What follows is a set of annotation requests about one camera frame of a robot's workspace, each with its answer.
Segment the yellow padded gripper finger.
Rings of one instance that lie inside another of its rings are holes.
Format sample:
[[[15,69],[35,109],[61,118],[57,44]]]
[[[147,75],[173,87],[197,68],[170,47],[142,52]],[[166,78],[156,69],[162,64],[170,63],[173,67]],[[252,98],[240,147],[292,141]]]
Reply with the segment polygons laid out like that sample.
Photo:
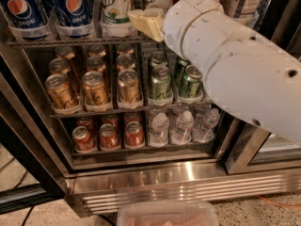
[[[162,42],[164,11],[161,8],[130,10],[128,17],[134,28],[157,42]]]

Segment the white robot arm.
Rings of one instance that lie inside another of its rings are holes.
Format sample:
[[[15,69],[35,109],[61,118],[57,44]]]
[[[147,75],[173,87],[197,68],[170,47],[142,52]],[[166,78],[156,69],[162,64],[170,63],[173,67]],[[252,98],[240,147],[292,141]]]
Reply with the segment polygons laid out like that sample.
[[[180,0],[128,12],[134,28],[163,41],[202,73],[209,98],[232,116],[301,142],[301,65],[214,0]]]

